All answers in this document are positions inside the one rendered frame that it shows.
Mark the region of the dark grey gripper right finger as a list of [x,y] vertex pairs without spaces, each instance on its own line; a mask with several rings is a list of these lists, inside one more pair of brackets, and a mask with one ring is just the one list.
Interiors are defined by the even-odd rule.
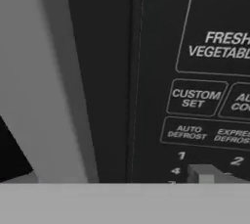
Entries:
[[227,175],[212,164],[190,164],[187,182],[197,184],[247,184],[246,180]]

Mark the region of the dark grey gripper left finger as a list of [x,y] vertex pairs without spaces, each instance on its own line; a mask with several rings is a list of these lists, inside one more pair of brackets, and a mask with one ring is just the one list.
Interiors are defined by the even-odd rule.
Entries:
[[60,183],[63,180],[64,172],[60,170],[49,170],[48,172],[33,170],[30,173],[10,179],[10,183]]

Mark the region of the black microwave door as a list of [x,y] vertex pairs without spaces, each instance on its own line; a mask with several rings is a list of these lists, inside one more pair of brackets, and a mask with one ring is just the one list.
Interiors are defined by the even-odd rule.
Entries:
[[[99,180],[127,175],[131,0],[68,0]],[[0,182],[34,168],[0,116]]]

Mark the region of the black microwave oven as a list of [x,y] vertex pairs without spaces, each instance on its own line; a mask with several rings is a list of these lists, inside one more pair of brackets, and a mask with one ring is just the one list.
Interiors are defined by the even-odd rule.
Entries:
[[250,181],[250,0],[143,0],[133,85],[132,182]]

